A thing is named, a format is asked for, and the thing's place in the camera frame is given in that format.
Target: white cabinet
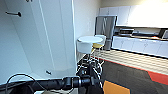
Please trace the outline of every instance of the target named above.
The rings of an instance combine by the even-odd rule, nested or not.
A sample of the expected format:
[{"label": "white cabinet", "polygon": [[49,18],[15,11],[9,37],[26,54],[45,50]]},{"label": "white cabinet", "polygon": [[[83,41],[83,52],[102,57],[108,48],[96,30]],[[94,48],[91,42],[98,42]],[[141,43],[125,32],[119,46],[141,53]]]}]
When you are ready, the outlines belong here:
[{"label": "white cabinet", "polygon": [[113,36],[112,48],[168,58],[168,41]]},{"label": "white cabinet", "polygon": [[144,48],[147,46],[147,39],[136,39],[134,41],[132,52],[143,53]]},{"label": "white cabinet", "polygon": [[159,40],[135,39],[132,47],[132,52],[156,55],[159,47],[160,47]]},{"label": "white cabinet", "polygon": [[123,38],[121,50],[131,51],[134,44],[134,38]]},{"label": "white cabinet", "polygon": [[134,38],[114,36],[112,42],[113,49],[131,51]]},{"label": "white cabinet", "polygon": [[100,8],[99,16],[117,16],[118,15],[118,7],[106,7]]},{"label": "white cabinet", "polygon": [[156,55],[168,58],[168,41],[161,41],[160,48]]},{"label": "white cabinet", "polygon": [[157,51],[160,47],[160,41],[159,40],[147,40],[147,44],[144,48],[143,53],[149,54],[149,55],[156,55]]},{"label": "white cabinet", "polygon": [[109,8],[100,8],[99,10],[99,16],[108,16],[109,15]]},{"label": "white cabinet", "polygon": [[116,26],[127,26],[130,6],[121,6],[118,8]]},{"label": "white cabinet", "polygon": [[109,15],[108,16],[117,16],[119,7],[109,7]]},{"label": "white cabinet", "polygon": [[112,48],[113,49],[121,49],[123,44],[123,37],[114,36],[112,41]]}]

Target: cabinet door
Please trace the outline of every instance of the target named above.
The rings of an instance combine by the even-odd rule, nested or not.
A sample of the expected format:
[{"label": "cabinet door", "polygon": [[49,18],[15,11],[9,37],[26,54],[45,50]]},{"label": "cabinet door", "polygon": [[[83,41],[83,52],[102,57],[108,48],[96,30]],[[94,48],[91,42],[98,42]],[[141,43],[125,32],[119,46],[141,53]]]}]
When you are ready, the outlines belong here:
[{"label": "cabinet door", "polygon": [[168,58],[168,41],[161,41],[160,48],[156,55]]},{"label": "cabinet door", "polygon": [[128,15],[130,6],[121,6],[118,8],[116,26],[126,26],[128,24]]},{"label": "cabinet door", "polygon": [[131,51],[134,43],[134,38],[123,38],[121,50]]},{"label": "cabinet door", "polygon": [[108,16],[117,16],[119,7],[109,7],[109,15]]},{"label": "cabinet door", "polygon": [[163,3],[160,5],[160,7],[157,7],[157,13],[155,13],[155,26],[159,28],[168,28],[167,22],[168,22],[168,2]]},{"label": "cabinet door", "polygon": [[108,16],[109,15],[109,9],[108,7],[106,8],[100,8],[99,10],[99,16]]},{"label": "cabinet door", "polygon": [[160,47],[159,40],[147,40],[147,44],[143,53],[149,54],[149,55],[156,55],[159,47]]},{"label": "cabinet door", "polygon": [[143,53],[146,46],[146,39],[135,39],[132,47],[132,52]]},{"label": "cabinet door", "polygon": [[123,37],[114,36],[112,41],[113,49],[121,49],[123,43]]}]

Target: wall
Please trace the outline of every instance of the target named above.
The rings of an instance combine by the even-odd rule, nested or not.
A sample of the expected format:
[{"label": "wall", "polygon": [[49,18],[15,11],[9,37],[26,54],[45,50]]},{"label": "wall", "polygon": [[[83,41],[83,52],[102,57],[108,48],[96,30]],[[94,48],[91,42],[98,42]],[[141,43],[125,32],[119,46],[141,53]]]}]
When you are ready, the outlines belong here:
[{"label": "wall", "polygon": [[[100,0],[73,0],[75,41],[81,36],[94,35],[95,19],[98,15]],[[82,57],[77,53],[77,61]]]},{"label": "wall", "polygon": [[101,7],[117,7],[168,2],[168,0],[101,0]]},{"label": "wall", "polygon": [[74,76],[72,0],[6,2],[10,11],[22,13],[12,20],[33,72],[45,79]]},{"label": "wall", "polygon": [[16,73],[31,73],[31,68],[17,35],[5,0],[0,0],[0,84],[6,83],[7,79]]}]

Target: kitchen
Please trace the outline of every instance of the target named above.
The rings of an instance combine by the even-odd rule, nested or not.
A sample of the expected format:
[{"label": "kitchen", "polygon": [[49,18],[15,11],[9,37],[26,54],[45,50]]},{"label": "kitchen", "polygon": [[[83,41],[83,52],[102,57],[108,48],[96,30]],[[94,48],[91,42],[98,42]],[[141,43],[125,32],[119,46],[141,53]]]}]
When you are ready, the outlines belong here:
[{"label": "kitchen", "polygon": [[106,7],[100,8],[99,16],[117,16],[117,20],[115,29],[112,30],[114,36],[111,45],[108,43],[110,46],[107,48],[105,45],[104,49],[112,48],[151,57],[168,58],[166,53],[168,52],[168,26],[166,26],[168,14],[165,13],[168,3],[155,0],[140,5],[110,7],[107,2],[104,2]]},{"label": "kitchen", "polygon": [[[37,78],[44,79],[55,77],[62,78],[65,75],[75,75],[76,62],[80,60],[79,57],[77,57],[77,60],[75,58],[76,39],[80,36],[94,35],[95,18],[98,14],[98,8],[141,5],[142,1],[145,2],[147,0],[141,0],[141,2],[139,0],[73,0],[75,10],[74,15],[72,14],[73,10],[71,10],[73,5],[72,0],[68,0],[68,2],[61,0],[61,3],[59,3],[59,1],[60,0],[51,0],[53,3],[42,0],[41,2],[40,0],[32,0],[32,2],[26,2],[26,0],[17,0],[15,2],[11,2],[10,0],[1,1],[1,7],[3,8],[1,8],[0,11],[2,14],[0,35],[2,38],[1,44],[4,45],[1,46],[1,60],[3,62],[1,63],[0,73],[2,76],[1,84],[5,83],[9,76],[14,73],[19,73],[20,71],[37,76]],[[14,13],[19,11],[22,13],[22,17],[7,15],[5,13],[6,11]],[[159,21],[163,27],[157,27],[157,23],[155,23],[154,26],[150,24],[153,29],[148,28],[150,26],[142,26],[148,29],[152,29],[149,30],[150,32],[154,31],[152,33],[155,33],[155,31],[159,33],[160,28],[166,28],[164,25],[166,25],[167,21],[164,18],[167,17],[167,14],[164,13],[164,15],[161,15],[163,17],[158,17],[159,15],[160,14],[158,13],[156,18],[159,18],[157,21]],[[118,21],[121,22],[121,26],[127,22],[127,20],[122,22],[122,19],[118,19]],[[143,30],[140,28],[141,27],[134,29],[140,31],[141,33]],[[51,72],[52,75],[46,74],[46,70]]]}]

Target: kitchen counter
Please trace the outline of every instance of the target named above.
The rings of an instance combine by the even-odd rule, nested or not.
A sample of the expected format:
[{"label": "kitchen counter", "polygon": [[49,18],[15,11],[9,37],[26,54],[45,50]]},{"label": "kitchen counter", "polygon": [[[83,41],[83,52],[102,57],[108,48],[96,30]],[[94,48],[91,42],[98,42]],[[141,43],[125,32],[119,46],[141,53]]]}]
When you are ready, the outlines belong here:
[{"label": "kitchen counter", "polygon": [[147,37],[147,36],[129,36],[129,35],[114,35],[120,37],[129,37],[129,38],[139,38],[139,39],[151,39],[151,40],[161,40],[161,41],[168,41],[168,39],[161,39],[158,37]]}]

